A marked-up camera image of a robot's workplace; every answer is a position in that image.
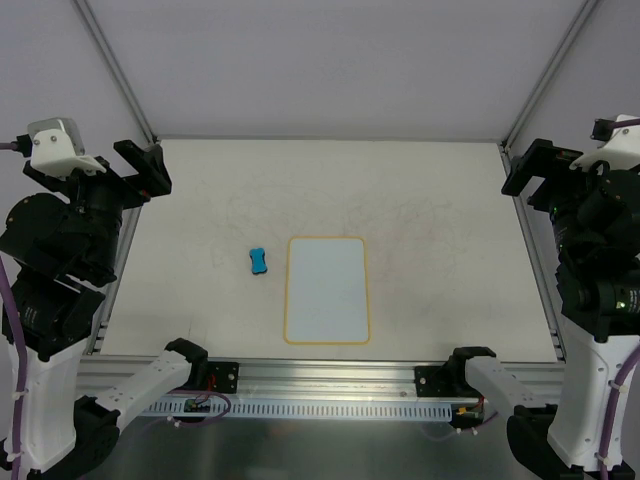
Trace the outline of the blue black whiteboard eraser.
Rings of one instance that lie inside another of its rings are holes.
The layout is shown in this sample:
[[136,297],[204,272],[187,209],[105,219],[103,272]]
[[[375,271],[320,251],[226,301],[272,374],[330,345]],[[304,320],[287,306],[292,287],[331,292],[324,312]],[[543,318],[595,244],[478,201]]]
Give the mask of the blue black whiteboard eraser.
[[252,248],[249,251],[249,258],[251,262],[251,273],[253,275],[263,275],[268,272],[266,251],[263,248]]

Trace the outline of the yellow framed small whiteboard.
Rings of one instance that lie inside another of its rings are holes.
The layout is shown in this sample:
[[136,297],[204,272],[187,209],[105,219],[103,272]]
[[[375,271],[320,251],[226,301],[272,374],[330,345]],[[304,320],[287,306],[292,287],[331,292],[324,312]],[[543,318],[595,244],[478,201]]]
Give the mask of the yellow framed small whiteboard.
[[284,341],[366,345],[371,339],[367,246],[358,236],[296,236],[287,250]]

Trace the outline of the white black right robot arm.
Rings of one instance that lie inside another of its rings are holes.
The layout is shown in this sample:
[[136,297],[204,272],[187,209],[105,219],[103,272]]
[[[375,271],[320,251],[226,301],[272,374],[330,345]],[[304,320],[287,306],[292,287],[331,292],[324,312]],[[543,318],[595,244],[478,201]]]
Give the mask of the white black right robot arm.
[[485,347],[459,347],[447,384],[474,391],[505,419],[514,458],[542,479],[631,479],[621,453],[628,389],[639,362],[639,169],[599,150],[580,152],[537,139],[515,159],[503,193],[532,178],[528,202],[553,227],[565,367],[560,400],[531,393]]

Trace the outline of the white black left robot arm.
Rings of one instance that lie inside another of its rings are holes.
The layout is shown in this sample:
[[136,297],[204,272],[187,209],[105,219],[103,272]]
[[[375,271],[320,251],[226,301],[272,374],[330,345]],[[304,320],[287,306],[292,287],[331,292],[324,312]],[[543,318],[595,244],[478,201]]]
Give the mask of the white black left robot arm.
[[16,479],[75,479],[100,465],[153,401],[202,388],[208,354],[179,338],[120,385],[77,394],[103,288],[116,279],[122,215],[168,195],[172,182],[159,145],[116,142],[133,168],[125,177],[55,133],[19,136],[8,149],[25,158],[24,173],[42,190],[12,208],[1,236],[2,252],[20,267],[14,282],[1,285],[15,382],[1,465]]

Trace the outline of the right aluminium frame post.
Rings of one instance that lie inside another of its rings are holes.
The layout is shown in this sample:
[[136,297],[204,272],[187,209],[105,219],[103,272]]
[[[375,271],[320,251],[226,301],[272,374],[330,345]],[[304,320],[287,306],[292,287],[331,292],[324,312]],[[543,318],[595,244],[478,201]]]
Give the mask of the right aluminium frame post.
[[580,2],[579,8],[554,48],[541,74],[535,81],[532,90],[519,109],[506,135],[501,140],[500,146],[504,152],[509,153],[511,151],[516,141],[530,123],[536,110],[542,104],[549,88],[560,73],[565,60],[601,4],[602,2],[599,0],[584,0]]

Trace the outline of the aluminium frame post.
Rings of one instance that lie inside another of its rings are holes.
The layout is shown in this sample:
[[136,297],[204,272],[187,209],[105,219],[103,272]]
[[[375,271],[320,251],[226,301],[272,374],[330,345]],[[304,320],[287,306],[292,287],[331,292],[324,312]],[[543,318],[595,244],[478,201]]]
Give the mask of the aluminium frame post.
[[584,0],[580,2],[579,8],[554,48],[541,74],[535,81],[532,90],[519,109],[506,135],[501,140],[500,146],[504,152],[509,153],[511,151],[516,141],[530,123],[536,110],[542,104],[549,88],[560,73],[565,60],[601,4],[602,2],[599,0]]
[[87,31],[138,130],[148,143],[158,140],[97,16],[87,0],[72,0],[80,22]]

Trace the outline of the left aluminium frame post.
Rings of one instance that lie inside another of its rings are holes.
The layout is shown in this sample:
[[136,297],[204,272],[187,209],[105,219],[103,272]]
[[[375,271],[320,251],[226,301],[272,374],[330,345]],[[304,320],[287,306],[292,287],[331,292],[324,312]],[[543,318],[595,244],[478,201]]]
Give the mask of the left aluminium frame post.
[[138,130],[148,143],[158,140],[97,16],[87,0],[72,0],[80,22],[87,31]]

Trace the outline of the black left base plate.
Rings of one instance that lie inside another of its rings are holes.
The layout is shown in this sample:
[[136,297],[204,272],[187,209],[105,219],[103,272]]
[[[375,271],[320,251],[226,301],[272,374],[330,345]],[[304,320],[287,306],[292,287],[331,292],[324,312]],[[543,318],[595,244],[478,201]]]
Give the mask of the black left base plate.
[[205,376],[208,391],[236,394],[240,365],[237,362],[209,361]]

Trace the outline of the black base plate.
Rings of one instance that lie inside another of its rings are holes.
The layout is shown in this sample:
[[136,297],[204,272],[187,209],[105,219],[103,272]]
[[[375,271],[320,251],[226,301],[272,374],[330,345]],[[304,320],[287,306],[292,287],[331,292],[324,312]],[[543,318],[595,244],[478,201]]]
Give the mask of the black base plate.
[[209,361],[205,376],[208,391],[236,394],[240,365],[237,362]]
[[448,367],[418,365],[414,368],[414,383],[418,398],[459,397],[454,374]]

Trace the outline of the aluminium mounting rail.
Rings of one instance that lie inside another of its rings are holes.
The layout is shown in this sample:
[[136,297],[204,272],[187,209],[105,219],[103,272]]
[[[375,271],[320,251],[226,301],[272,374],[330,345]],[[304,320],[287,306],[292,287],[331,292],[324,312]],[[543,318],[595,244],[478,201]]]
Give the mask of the aluminium mounting rail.
[[[149,357],[85,356],[77,377],[81,394],[114,387],[149,364]],[[412,401],[410,362],[239,359],[237,395],[256,399]]]

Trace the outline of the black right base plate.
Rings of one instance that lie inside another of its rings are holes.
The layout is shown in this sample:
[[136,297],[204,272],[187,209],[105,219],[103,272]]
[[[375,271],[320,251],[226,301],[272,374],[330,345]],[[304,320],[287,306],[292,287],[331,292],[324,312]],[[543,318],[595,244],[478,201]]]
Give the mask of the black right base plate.
[[414,368],[414,383],[418,398],[459,397],[454,374],[448,367],[418,365]]

